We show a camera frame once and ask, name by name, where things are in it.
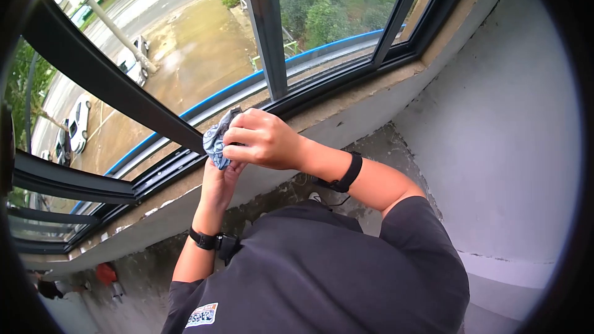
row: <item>white wall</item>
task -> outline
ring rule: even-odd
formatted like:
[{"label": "white wall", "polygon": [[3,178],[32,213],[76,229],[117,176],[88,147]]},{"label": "white wall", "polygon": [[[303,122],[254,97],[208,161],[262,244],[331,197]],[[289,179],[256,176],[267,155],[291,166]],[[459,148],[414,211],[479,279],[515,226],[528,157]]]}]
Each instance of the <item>white wall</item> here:
[{"label": "white wall", "polygon": [[540,0],[500,0],[394,123],[461,252],[471,302],[523,320],[562,253],[582,162],[575,83]]},{"label": "white wall", "polygon": [[48,299],[37,294],[43,305],[66,334],[98,334],[99,329],[79,293],[66,293],[64,299]]}]

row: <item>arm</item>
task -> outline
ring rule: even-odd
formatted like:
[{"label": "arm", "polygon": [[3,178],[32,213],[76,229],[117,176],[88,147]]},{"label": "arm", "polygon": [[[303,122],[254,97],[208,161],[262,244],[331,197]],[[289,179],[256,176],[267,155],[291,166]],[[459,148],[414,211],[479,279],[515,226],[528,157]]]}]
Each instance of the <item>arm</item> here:
[{"label": "arm", "polygon": [[[219,170],[211,159],[204,165],[202,195],[200,204],[192,220],[192,228],[197,233],[207,235],[219,233],[223,214],[229,206],[235,184],[246,163],[233,161],[225,170]],[[214,250],[204,250],[196,246],[190,236],[186,239],[178,263],[175,264],[173,281],[193,282],[205,279],[213,272]]]},{"label": "arm", "polygon": [[[232,142],[247,146],[229,146]],[[351,164],[350,153],[300,136],[277,116],[254,108],[234,118],[223,143],[223,154],[231,160],[272,169],[297,169],[327,182],[341,179]],[[367,159],[363,159],[349,194],[384,217],[406,197],[425,197],[419,186],[401,172]]]}]

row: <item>black t-shirt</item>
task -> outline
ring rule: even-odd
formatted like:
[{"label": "black t-shirt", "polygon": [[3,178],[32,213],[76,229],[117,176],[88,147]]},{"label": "black t-shirt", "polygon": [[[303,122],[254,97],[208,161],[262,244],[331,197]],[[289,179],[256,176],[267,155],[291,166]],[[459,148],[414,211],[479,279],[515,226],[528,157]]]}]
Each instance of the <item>black t-shirt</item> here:
[{"label": "black t-shirt", "polygon": [[172,282],[162,333],[455,333],[469,301],[460,257],[427,200],[390,210],[380,237],[308,200],[261,217],[230,264]]}]

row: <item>car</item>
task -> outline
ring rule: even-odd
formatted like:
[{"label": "car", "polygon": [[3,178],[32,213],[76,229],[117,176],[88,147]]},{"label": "car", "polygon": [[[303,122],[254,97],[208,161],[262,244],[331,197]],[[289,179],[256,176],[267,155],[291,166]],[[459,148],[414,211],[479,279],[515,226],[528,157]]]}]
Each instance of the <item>car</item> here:
[{"label": "car", "polygon": [[[62,121],[62,125],[68,127],[68,119],[64,119]],[[68,132],[63,129],[58,130],[58,136],[56,137],[55,153],[56,162],[59,165],[63,165],[65,167],[70,166],[70,136],[68,135]]]},{"label": "car", "polygon": [[68,116],[68,135],[72,152],[81,153],[87,144],[88,112],[91,110],[91,100],[86,94],[76,100]]},{"label": "car", "polygon": [[49,153],[49,150],[43,150],[41,152],[41,159],[47,160],[47,161],[51,161],[52,160],[52,154]]},{"label": "car", "polygon": [[[132,44],[136,47],[140,53],[144,56],[148,54],[149,51],[149,43],[147,43],[146,39],[142,35],[135,36],[131,39]],[[138,84],[141,88],[147,81],[149,77],[148,71],[143,67],[142,63],[134,56],[131,50],[128,48],[122,49],[122,51],[118,54],[116,64],[118,65],[119,69],[122,70],[126,75],[130,77],[130,79],[134,80],[136,84]]]}]

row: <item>wrist strap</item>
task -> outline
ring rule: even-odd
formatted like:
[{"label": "wrist strap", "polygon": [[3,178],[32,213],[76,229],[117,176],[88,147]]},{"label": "wrist strap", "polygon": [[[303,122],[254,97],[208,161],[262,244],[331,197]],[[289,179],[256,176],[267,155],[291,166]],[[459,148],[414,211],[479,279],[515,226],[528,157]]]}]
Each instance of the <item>wrist strap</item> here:
[{"label": "wrist strap", "polygon": [[214,236],[197,233],[193,228],[188,230],[189,236],[196,242],[196,246],[205,250],[218,250],[219,258],[225,261],[225,266],[240,249],[239,239],[233,235],[218,233]]},{"label": "wrist strap", "polygon": [[319,179],[318,177],[314,177],[312,182],[316,186],[325,187],[336,192],[348,192],[349,187],[359,175],[361,166],[363,166],[363,158],[359,152],[351,151],[350,154],[352,156],[351,166],[349,166],[349,169],[347,169],[345,175],[340,179],[340,181],[334,180],[332,182],[326,182],[322,179]]}]

